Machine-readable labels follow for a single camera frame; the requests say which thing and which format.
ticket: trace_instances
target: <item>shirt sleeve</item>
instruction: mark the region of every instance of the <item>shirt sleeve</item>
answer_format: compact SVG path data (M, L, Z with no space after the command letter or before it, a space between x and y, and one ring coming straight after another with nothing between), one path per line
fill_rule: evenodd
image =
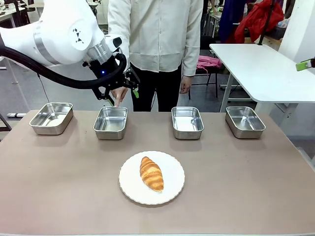
M200 53L200 21L202 16L203 0L191 0L186 46L183 59L183 75L194 76L196 73Z
M120 48L127 59L127 68L130 67L129 61L129 39L130 39L130 0L109 0L108 3L108 31L110 34L118 34L122 37L123 43Z

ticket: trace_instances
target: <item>bread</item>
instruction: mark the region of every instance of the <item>bread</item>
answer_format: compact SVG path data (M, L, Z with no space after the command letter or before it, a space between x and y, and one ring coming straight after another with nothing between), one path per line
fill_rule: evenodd
M148 157L143 157L140 165L140 176L142 181L154 191L162 192L164 182L162 171L159 166Z

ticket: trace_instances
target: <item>empty metal container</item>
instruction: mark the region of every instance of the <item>empty metal container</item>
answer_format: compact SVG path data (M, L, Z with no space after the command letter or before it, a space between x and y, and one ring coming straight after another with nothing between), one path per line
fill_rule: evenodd
M39 135L60 135L73 117L71 103L50 102L30 121L30 126Z
M104 107L99 111L94 124L98 139L120 140L126 132L128 109L125 107Z
M172 119L176 139L200 139L204 126L197 108L174 107Z
M239 139L258 139L266 129L250 107L227 107L225 119L234 136Z

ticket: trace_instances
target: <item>white plate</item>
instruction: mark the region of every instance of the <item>white plate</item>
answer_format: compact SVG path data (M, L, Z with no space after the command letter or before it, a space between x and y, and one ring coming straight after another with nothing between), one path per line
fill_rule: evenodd
M150 189L140 176L140 164L147 156L161 169L164 181L162 192ZM137 203L158 205L174 199L183 189L185 174L183 167L169 154L160 151L145 151L129 158L119 172L119 185L127 197Z

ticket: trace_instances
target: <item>black pole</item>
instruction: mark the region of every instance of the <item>black pole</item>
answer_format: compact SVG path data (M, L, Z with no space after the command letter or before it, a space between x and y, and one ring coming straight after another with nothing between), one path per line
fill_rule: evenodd
M266 21L266 24L265 24L265 26L264 26L264 30L263 30L262 33L261 33L261 36L260 36L260 40L259 40L258 45L262 45L262 40L263 40L264 37L265 37L266 31L267 31L267 29L268 29L268 25L269 25L269 22L270 22L270 18L271 18L271 15L272 15L272 11L274 10L275 1L276 1L276 0L272 0L272 1L271 1L271 5L270 5L269 12L268 12L267 21Z

